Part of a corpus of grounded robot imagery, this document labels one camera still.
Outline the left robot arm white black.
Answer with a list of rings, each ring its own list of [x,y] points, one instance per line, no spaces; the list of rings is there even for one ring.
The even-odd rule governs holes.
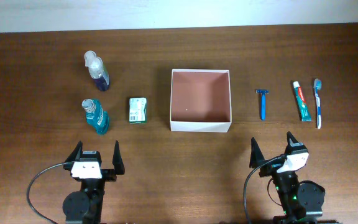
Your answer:
[[[63,168],[70,171],[73,179],[81,183],[80,190],[70,193],[63,201],[62,210],[66,223],[100,223],[105,194],[105,183],[115,182],[125,174],[119,142],[114,144],[112,169],[101,168],[98,151],[84,151],[80,141],[65,160]]]

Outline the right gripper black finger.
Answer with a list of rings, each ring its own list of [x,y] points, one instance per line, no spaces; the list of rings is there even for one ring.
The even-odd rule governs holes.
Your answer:
[[[260,147],[257,144],[255,137],[253,137],[251,139],[251,154],[250,154],[249,167],[257,168],[258,166],[261,166],[264,162],[265,162],[265,158],[262,154],[262,151],[260,150]]]
[[[294,155],[305,153],[305,145],[302,142],[299,142],[290,131],[287,132],[287,146],[285,149],[285,154]]]

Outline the teal mouthwash bottle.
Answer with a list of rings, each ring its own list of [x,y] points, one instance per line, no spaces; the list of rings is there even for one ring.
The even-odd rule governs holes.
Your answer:
[[[97,134],[106,134],[109,129],[109,115],[97,99],[85,99],[82,101],[86,122],[91,125]]]

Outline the green red toothpaste tube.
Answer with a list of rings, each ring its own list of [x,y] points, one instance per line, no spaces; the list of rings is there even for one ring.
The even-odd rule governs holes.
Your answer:
[[[308,105],[306,104],[301,86],[298,81],[293,82],[293,88],[294,88],[294,93],[298,104],[301,120],[303,122],[311,121],[311,115],[308,109]]]

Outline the green white soap packet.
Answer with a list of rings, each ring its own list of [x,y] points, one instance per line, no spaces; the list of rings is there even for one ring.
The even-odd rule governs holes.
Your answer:
[[[129,99],[129,122],[131,124],[142,124],[147,122],[147,99]]]

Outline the dark blue pump bottle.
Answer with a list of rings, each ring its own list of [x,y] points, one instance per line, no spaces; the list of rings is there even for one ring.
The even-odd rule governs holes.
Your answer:
[[[107,91],[110,86],[110,78],[102,59],[92,50],[87,51],[84,58],[85,67],[88,68],[89,75],[94,80],[98,90]]]

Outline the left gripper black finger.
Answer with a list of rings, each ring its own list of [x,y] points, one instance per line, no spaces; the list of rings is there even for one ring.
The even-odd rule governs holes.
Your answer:
[[[124,166],[124,162],[121,157],[118,140],[115,141],[114,153],[113,153],[113,157],[112,157],[112,164],[114,166],[114,171],[115,171],[116,175],[124,175],[125,174],[125,166]]]
[[[74,148],[74,150],[71,152],[71,154],[67,157],[67,159],[65,160],[65,162],[74,162],[77,161],[82,153],[82,147],[83,147],[83,143],[81,141],[78,142],[78,144],[76,145],[76,147]]]

